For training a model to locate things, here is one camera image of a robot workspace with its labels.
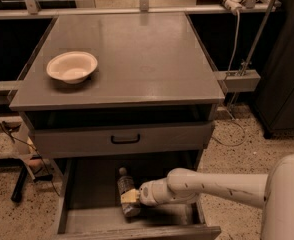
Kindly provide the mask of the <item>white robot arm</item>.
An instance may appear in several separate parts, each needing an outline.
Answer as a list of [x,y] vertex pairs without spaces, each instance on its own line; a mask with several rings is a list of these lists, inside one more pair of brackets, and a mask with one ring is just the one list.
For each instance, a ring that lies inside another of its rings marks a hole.
[[261,240],[294,240],[294,154],[281,158],[267,174],[208,174],[184,168],[135,187],[127,170],[117,182],[123,213],[139,213],[141,204],[194,203],[209,194],[262,211]]

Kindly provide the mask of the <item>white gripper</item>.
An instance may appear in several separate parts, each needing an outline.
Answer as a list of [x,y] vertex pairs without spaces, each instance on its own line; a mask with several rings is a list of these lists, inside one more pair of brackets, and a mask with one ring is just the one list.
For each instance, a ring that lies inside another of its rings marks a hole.
[[143,183],[139,190],[131,189],[121,195],[122,204],[139,203],[157,206],[169,203],[174,194],[169,189],[165,178]]

